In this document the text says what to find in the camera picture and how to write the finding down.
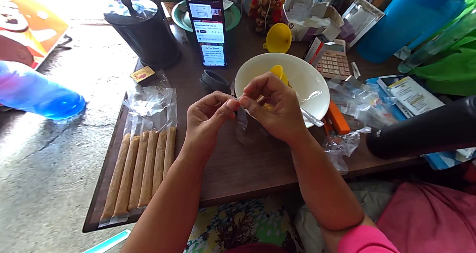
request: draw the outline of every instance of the pink shirt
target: pink shirt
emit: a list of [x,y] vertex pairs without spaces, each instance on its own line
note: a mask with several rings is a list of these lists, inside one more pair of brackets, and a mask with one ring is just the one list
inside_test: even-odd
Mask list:
[[339,241],[337,253],[400,253],[377,228],[361,225]]

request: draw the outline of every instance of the poster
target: poster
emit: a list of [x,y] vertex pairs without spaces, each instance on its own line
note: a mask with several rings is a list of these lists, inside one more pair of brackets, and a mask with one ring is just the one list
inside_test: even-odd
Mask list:
[[0,0],[0,60],[36,69],[63,42],[67,29],[66,22],[35,0]]

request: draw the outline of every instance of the black container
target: black container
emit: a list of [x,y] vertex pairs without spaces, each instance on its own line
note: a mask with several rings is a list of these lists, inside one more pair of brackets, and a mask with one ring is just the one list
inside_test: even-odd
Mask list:
[[121,0],[109,6],[104,19],[139,56],[142,65],[167,69],[177,64],[181,54],[162,14],[150,0]]
[[373,132],[367,147],[382,159],[476,147],[476,96]]

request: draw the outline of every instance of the blue water bottle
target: blue water bottle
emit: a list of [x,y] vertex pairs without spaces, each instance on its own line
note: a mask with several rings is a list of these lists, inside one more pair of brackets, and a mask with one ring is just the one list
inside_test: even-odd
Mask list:
[[464,0],[393,0],[385,16],[370,29],[357,46],[366,60],[380,63],[403,46],[414,48],[465,8]]
[[0,61],[0,103],[49,119],[72,117],[86,105],[80,94],[15,61]]

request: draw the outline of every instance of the jar lid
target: jar lid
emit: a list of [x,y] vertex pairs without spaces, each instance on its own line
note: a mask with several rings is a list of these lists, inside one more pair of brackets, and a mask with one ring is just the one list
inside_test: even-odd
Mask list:
[[157,5],[150,0],[119,0],[110,4],[104,19],[112,25],[133,25],[155,16]]

